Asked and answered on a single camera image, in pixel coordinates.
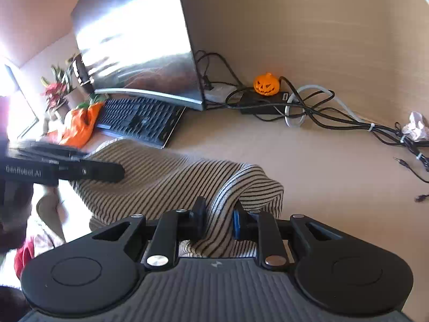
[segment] power adapter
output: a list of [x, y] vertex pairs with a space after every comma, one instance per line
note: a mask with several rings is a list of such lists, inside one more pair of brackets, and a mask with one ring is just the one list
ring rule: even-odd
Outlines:
[[[267, 103], [287, 103], [287, 99], [289, 97], [288, 92], [278, 92], [273, 96], [262, 96], [256, 93], [253, 90], [244, 91], [243, 96], [238, 102], [237, 106], [251, 106], [258, 104], [267, 104]], [[276, 107], [284, 112], [286, 109], [286, 105], [278, 104]], [[256, 114], [256, 115], [279, 115], [278, 111], [274, 108], [274, 106], [262, 106], [260, 108], [249, 108], [249, 109], [240, 109], [242, 114]]]

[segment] white crumpled tissue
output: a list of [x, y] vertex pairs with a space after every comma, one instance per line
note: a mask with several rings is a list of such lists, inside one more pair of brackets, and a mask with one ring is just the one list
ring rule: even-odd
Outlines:
[[429, 140], [429, 128], [425, 126], [422, 114], [416, 111], [411, 112], [410, 123], [402, 128], [402, 133], [415, 142]]

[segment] orange fabric bag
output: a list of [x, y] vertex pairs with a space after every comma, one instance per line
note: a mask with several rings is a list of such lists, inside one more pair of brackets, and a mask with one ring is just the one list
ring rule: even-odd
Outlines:
[[64, 131], [62, 133], [49, 132], [48, 138], [59, 145], [83, 148], [91, 138], [95, 121], [103, 104], [103, 102], [98, 102], [87, 109], [70, 110], [65, 119]]

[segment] striped cloth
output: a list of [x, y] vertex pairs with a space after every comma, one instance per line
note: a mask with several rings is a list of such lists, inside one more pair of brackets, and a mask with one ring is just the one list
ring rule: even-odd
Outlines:
[[91, 158], [125, 168], [125, 178], [117, 184], [71, 183], [93, 213], [92, 230], [135, 213], [157, 219], [169, 210], [190, 209], [198, 196], [205, 197], [205, 238], [181, 242], [182, 257], [256, 255], [255, 243], [232, 237], [232, 211], [237, 200], [247, 211], [264, 210], [275, 218], [282, 212], [283, 186], [256, 165], [179, 155], [131, 140], [104, 144]]

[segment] pumpkin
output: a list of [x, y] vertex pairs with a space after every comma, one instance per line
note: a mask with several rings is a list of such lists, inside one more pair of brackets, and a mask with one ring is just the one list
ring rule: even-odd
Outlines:
[[255, 78], [253, 88], [263, 96], [273, 96], [280, 90], [280, 83], [276, 77], [268, 72], [265, 75]]

